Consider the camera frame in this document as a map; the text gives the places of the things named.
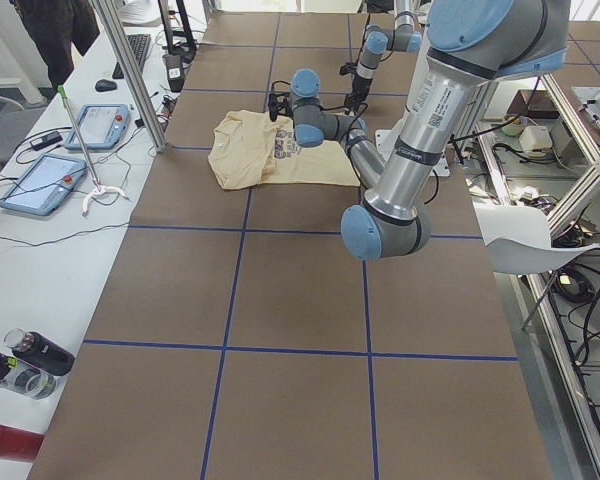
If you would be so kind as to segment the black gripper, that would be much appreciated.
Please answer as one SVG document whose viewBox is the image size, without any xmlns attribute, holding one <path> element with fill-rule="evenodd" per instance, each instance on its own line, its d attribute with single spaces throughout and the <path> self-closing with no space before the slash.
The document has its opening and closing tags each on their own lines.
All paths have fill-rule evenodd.
<svg viewBox="0 0 600 480">
<path fill-rule="evenodd" d="M 269 118 L 272 122 L 275 122 L 279 116 L 293 117 L 289 92 L 270 91 L 268 93 L 267 107 Z"/>
<path fill-rule="evenodd" d="M 356 108 L 366 100 L 369 94 L 369 80 L 363 77 L 354 77 L 352 80 L 351 92 L 345 96 L 344 113 L 352 115 L 356 113 Z"/>
</svg>

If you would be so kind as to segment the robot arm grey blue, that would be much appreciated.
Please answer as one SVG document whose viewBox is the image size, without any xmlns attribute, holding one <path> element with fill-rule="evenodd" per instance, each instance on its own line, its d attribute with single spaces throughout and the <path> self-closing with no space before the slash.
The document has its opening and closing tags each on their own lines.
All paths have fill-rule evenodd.
<svg viewBox="0 0 600 480">
<path fill-rule="evenodd" d="M 361 260 L 409 255 L 430 225 L 419 195 L 459 126 L 477 86 L 558 70 L 566 57 L 567 1 L 435 1 L 428 15 L 427 72 L 388 157 L 361 119 L 332 114 L 318 98 L 320 78 L 303 68 L 291 80 L 289 115 L 296 142 L 341 144 L 366 191 L 341 219 L 341 237 Z"/>
<path fill-rule="evenodd" d="M 341 76 L 351 75 L 351 91 L 345 96 L 347 113 L 358 113 L 366 101 L 371 84 L 386 52 L 417 52 L 422 34 L 417 30 L 413 1 L 394 1 L 394 28 L 383 29 L 378 25 L 365 25 L 361 47 L 355 62 L 340 67 Z"/>
</svg>

